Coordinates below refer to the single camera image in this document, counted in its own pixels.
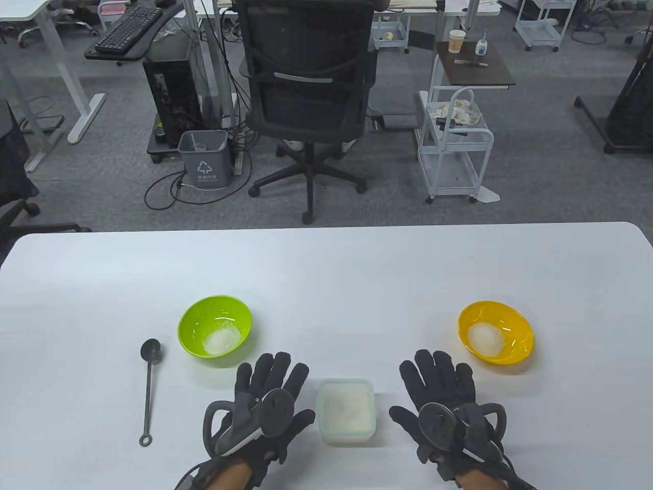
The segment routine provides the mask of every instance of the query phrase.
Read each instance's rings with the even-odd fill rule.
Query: black spoon
[[[150,436],[150,384],[152,364],[159,360],[160,354],[161,343],[155,338],[147,339],[140,348],[140,356],[148,364],[148,387],[145,393],[145,424],[143,426],[143,435],[138,440],[138,443],[144,448],[152,442],[152,436]]]

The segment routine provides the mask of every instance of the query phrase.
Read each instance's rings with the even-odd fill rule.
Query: gray trash bin
[[[218,189],[231,183],[234,173],[228,139],[229,134],[219,129],[182,134],[177,151],[195,187]]]

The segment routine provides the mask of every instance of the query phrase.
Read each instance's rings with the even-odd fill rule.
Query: keyboard
[[[134,7],[95,43],[99,53],[125,54],[163,14],[162,8]]]

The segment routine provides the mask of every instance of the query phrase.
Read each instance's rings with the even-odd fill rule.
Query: black chair
[[[54,233],[57,231],[91,231],[77,223],[56,225],[11,226],[20,212],[24,210],[29,216],[40,213],[35,203],[27,199],[34,197],[39,190],[27,178],[25,162],[29,158],[29,147],[20,132],[9,104],[0,99],[0,206],[16,203],[0,216],[0,252],[8,253],[11,244],[30,233]]]
[[[308,210],[313,221],[316,174],[356,184],[365,180],[324,163],[344,156],[342,143],[362,136],[377,52],[370,42],[371,0],[236,0],[245,60],[240,72],[249,80],[251,107],[247,126],[273,138],[304,143],[302,151],[280,144],[276,155],[296,163],[259,179],[249,189],[286,177],[306,176]],[[315,144],[329,146],[315,152]]]

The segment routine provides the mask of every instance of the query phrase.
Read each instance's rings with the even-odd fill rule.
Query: black glove
[[[249,363],[241,364],[236,373],[234,394],[246,392],[255,398],[262,399],[270,390],[281,388],[286,372],[290,367],[290,362],[290,355],[286,352],[279,352],[275,357],[266,353],[259,357],[253,374]],[[284,390],[288,391],[296,400],[307,377],[308,366],[302,363],[295,365],[285,385],[283,385]],[[259,437],[250,441],[235,453],[221,457],[215,454],[215,445],[220,436],[231,426],[231,421],[232,414],[229,412],[222,419],[220,430],[211,437],[208,444],[205,441],[206,451],[212,460],[207,461],[200,467],[199,473],[195,477],[195,481],[201,482],[198,487],[205,488],[210,481],[214,480],[220,472],[234,461],[244,461],[252,471],[252,477],[247,484],[246,490],[260,486],[263,478],[267,475],[270,463],[278,460],[280,464],[283,464],[288,454],[288,445],[297,434],[315,421],[315,412],[313,410],[303,410],[295,414],[293,421],[283,434],[273,438]]]
[[[404,361],[399,366],[399,373],[417,411],[429,402],[440,403],[453,410],[462,404],[476,401],[476,388],[468,364],[460,363],[454,369],[449,354],[435,351],[431,355],[424,349],[415,354],[415,364]],[[390,418],[401,425],[418,444],[418,455],[426,455],[438,464],[438,472],[444,480],[451,480],[456,475],[477,467],[475,461],[462,452],[444,452],[435,448],[422,433],[413,412],[402,406],[393,406],[390,408]],[[489,431],[493,430],[489,423],[487,425]],[[496,442],[503,451],[501,442]],[[426,462],[424,457],[421,456],[420,459],[423,463]]]

